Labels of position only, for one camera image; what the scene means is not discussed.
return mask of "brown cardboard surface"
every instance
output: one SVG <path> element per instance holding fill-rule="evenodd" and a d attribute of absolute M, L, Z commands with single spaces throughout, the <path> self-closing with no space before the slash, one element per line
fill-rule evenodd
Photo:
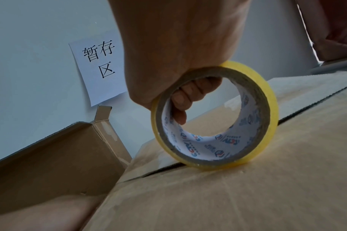
<path fill-rule="evenodd" d="M 326 75 L 274 78 L 269 80 L 280 110 L 280 119 L 316 103 L 347 86 L 347 72 Z M 189 121 L 183 128 L 193 134 L 207 136 L 226 130 L 240 112 L 241 100 L 236 97 Z M 153 139 L 145 143 L 126 169 L 119 182 L 144 177 L 159 169 L 177 164 Z"/>
<path fill-rule="evenodd" d="M 347 89 L 286 121 L 248 164 L 118 183 L 84 231 L 347 231 Z"/>
<path fill-rule="evenodd" d="M 108 193 L 131 160 L 117 135 L 107 138 L 110 110 L 99 107 L 104 120 L 77 122 L 1 160 L 0 214 L 67 194 Z"/>

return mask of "wall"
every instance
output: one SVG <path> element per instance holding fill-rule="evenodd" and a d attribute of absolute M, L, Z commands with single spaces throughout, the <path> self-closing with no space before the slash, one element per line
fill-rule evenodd
<path fill-rule="evenodd" d="M 116 30 L 106 0 L 0 1 L 0 159 L 75 121 L 91 121 L 68 43 Z M 317 62 L 292 0 L 254 0 L 233 60 L 264 78 L 304 75 Z M 192 119 L 237 95 L 223 84 L 189 111 Z M 104 102 L 132 156 L 153 138 L 150 113 L 122 94 Z"/>

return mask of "yellow adhesive tape roll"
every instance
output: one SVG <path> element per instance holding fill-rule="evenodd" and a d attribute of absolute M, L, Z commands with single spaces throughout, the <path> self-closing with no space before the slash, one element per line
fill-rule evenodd
<path fill-rule="evenodd" d="M 234 124 L 212 137 L 183 130 L 171 112 L 172 93 L 185 83 L 204 77 L 228 78 L 242 101 Z M 231 61 L 185 73 L 154 100 L 151 112 L 153 132 L 162 148 L 176 160 L 206 170 L 244 164 L 257 156 L 274 136 L 278 117 L 276 97 L 269 84 L 251 68 Z"/>

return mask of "red curtain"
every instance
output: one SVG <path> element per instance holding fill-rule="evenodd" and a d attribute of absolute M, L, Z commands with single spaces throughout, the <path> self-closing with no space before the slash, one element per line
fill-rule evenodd
<path fill-rule="evenodd" d="M 297 0 L 321 61 L 347 58 L 347 0 Z"/>

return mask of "paper sign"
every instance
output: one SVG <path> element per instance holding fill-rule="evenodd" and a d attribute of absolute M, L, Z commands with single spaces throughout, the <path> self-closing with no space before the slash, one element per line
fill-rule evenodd
<path fill-rule="evenodd" d="M 126 92 L 120 34 L 108 31 L 69 44 L 86 85 L 91 106 Z"/>

